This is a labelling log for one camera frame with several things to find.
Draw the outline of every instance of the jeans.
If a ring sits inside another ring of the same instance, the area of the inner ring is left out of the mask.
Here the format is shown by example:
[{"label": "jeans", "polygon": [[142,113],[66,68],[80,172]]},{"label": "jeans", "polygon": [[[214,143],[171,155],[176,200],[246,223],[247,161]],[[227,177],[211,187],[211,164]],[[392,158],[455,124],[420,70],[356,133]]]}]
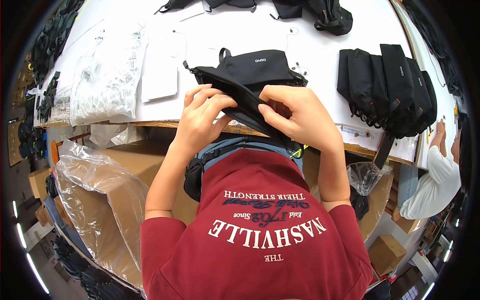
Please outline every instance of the jeans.
[{"label": "jeans", "polygon": [[406,200],[410,199],[419,184],[419,170],[414,166],[402,164],[400,167],[400,178],[398,180],[398,196],[396,204],[401,208]]},{"label": "jeans", "polygon": [[[248,144],[248,145],[255,145],[255,146],[260,146],[260,147],[263,147],[263,148],[267,148],[267,149],[270,149],[272,150],[273,152],[277,152],[277,153],[280,153],[281,155],[284,155],[286,156],[287,158],[289,159],[292,159],[293,162],[297,165],[297,167],[299,168],[300,172],[302,173],[302,176],[303,176],[303,158],[290,158],[290,156],[293,154],[293,153],[290,153],[289,151],[287,151],[285,148],[280,148],[280,147],[277,147],[277,146],[273,146],[273,145],[270,145],[270,144],[265,144],[265,143],[246,143],[245,142],[245,137],[238,137],[238,138],[233,138],[233,139],[226,139],[226,140],[223,140],[223,141],[220,141],[218,143],[212,143],[212,144],[209,144],[207,147],[205,147],[204,149],[202,149],[199,153],[197,153],[195,155],[196,158],[202,158],[203,154],[205,153],[211,153],[211,152],[214,152],[215,150],[219,150],[219,149],[223,149],[225,147],[228,147],[228,146],[233,146],[233,145],[237,145],[237,144]],[[205,165],[204,165],[204,170],[206,171],[209,167],[213,166],[214,163],[220,161],[221,159],[229,156],[230,154],[234,153],[235,151],[238,151],[240,149],[245,149],[245,148],[237,148],[237,149],[234,149],[230,152],[227,152],[223,155],[220,155],[219,157],[217,158],[214,158],[212,160],[210,160],[209,162],[207,162]],[[256,150],[256,151],[265,151],[263,149],[255,149],[255,148],[250,148],[251,150]]]}]

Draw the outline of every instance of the white table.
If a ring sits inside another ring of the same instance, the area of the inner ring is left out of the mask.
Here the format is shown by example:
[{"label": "white table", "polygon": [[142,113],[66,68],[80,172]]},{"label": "white table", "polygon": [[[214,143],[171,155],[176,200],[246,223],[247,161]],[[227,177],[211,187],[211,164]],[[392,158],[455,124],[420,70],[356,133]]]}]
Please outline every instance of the white table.
[{"label": "white table", "polygon": [[[380,55],[380,44],[400,44],[405,55],[412,57],[402,25],[388,0],[342,0],[342,7],[353,15],[352,30],[344,36],[317,31],[313,27],[315,19],[307,12],[299,19],[274,20],[269,14],[277,16],[277,12],[269,0],[259,1],[255,13],[251,13],[250,9],[223,5],[212,13],[206,12],[182,22],[179,22],[177,12],[173,11],[153,15],[163,4],[159,3],[156,0],[89,0],[73,25],[55,69],[45,82],[48,84],[57,70],[61,71],[60,88],[72,84],[76,61],[91,47],[92,39],[101,27],[99,22],[101,24],[103,19],[137,17],[147,20],[150,45],[161,45],[147,47],[144,70],[146,66],[155,66],[160,71],[162,61],[173,60],[179,70],[178,92],[176,96],[167,99],[142,103],[140,82],[135,119],[118,116],[111,118],[110,122],[179,120],[183,96],[197,84],[195,77],[182,66],[185,55],[190,67],[217,66],[218,52],[223,47],[228,48],[232,55],[278,49],[286,51],[290,67],[298,62],[306,68],[302,68],[302,72],[308,70],[308,87],[317,94],[338,125],[344,142],[372,151],[378,149],[383,131],[368,127],[358,117],[350,117],[348,103],[336,91],[336,82],[341,49],[360,48]],[[293,33],[298,33],[289,35],[287,41],[290,29]],[[436,75],[431,71],[429,74],[435,84]],[[443,101],[438,95],[437,98],[439,102]],[[413,162],[416,139],[396,141],[390,156],[399,158],[400,161]]]}]

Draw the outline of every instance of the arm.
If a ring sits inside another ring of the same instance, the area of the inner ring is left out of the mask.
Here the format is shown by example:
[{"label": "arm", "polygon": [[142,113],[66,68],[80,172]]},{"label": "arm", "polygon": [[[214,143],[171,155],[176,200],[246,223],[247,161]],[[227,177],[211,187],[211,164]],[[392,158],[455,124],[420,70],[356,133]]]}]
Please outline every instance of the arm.
[{"label": "arm", "polygon": [[259,98],[266,103],[281,102],[292,112],[286,119],[270,106],[259,104],[258,109],[267,123],[291,139],[322,152],[318,190],[325,209],[330,211],[338,205],[350,205],[342,136],[315,93],[304,87],[267,85]]},{"label": "arm", "polygon": [[172,207],[178,184],[190,159],[215,140],[231,120],[223,116],[213,121],[226,107],[237,103],[222,91],[199,85],[185,94],[185,103],[175,139],[148,191],[145,203],[145,220],[155,217],[172,218]]},{"label": "arm", "polygon": [[437,132],[435,133],[435,137],[432,140],[432,143],[430,144],[430,148],[433,146],[437,146],[438,149],[440,149],[440,144],[442,142],[442,139],[445,135],[445,123],[444,120],[440,120],[437,122]]},{"label": "arm", "polygon": [[444,157],[447,157],[447,149],[445,147],[445,137],[446,137],[446,134],[443,135],[442,141],[440,142],[440,152]]}]

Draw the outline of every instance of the plastic bin liner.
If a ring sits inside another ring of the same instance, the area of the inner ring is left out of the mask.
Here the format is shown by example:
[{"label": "plastic bin liner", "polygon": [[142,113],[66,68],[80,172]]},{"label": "plastic bin liner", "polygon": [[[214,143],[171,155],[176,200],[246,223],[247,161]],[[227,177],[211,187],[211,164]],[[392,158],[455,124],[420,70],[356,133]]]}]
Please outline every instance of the plastic bin liner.
[{"label": "plastic bin liner", "polygon": [[372,162],[359,162],[347,166],[348,181],[361,196],[368,196],[384,174],[393,171],[389,165],[380,170]]},{"label": "plastic bin liner", "polygon": [[93,259],[143,288],[140,224],[148,186],[107,155],[68,140],[55,170],[62,204]]}]

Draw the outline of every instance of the woman in white shirt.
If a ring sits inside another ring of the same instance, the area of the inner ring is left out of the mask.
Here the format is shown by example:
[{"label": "woman in white shirt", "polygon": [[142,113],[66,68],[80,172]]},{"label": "woman in white shirt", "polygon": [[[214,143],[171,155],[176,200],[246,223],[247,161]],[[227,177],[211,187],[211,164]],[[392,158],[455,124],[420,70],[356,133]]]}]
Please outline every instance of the woman in white shirt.
[{"label": "woman in white shirt", "polygon": [[445,123],[437,123],[435,137],[427,154],[429,172],[418,178],[418,169],[402,165],[398,182],[398,207],[393,220],[428,218],[441,212],[453,199],[461,186],[458,154],[460,133],[452,148],[453,160],[447,158],[445,148]]}]

